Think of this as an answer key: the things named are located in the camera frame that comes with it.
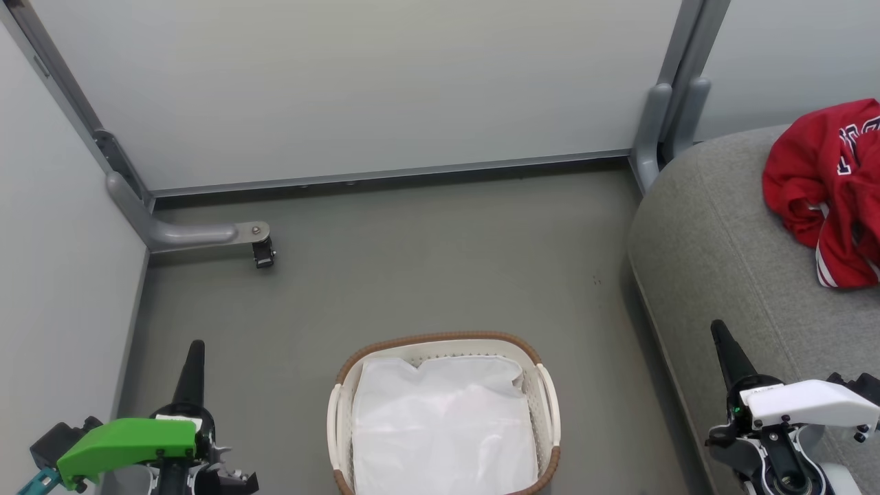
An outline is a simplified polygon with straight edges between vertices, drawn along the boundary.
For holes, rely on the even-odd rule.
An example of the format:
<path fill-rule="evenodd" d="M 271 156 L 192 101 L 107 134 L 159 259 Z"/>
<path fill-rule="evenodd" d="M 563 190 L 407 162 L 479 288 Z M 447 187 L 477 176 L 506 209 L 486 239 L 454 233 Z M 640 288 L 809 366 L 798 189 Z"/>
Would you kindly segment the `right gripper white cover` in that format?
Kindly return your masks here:
<path fill-rule="evenodd" d="M 851 428 L 862 442 L 878 429 L 878 378 L 862 373 L 843 379 L 808 379 L 791 384 L 760 384 L 746 353 L 722 320 L 713 320 L 710 331 L 716 347 L 724 385 L 732 393 L 730 417 L 745 432 L 769 426 L 817 425 Z"/>

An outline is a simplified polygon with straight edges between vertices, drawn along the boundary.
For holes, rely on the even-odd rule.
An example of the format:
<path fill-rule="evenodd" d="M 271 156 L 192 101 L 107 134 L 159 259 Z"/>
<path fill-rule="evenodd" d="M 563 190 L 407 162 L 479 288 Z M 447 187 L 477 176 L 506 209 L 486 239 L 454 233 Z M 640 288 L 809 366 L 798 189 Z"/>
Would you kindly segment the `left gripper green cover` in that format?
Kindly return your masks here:
<path fill-rule="evenodd" d="M 206 345 L 194 340 L 179 374 L 172 404 L 150 417 L 101 423 L 88 417 L 80 427 L 59 422 L 30 448 L 38 470 L 31 494 L 57 487 L 84 493 L 111 471 L 140 466 L 150 475 L 150 494 L 194 494 L 196 481 L 216 463 L 215 427 L 204 408 Z"/>

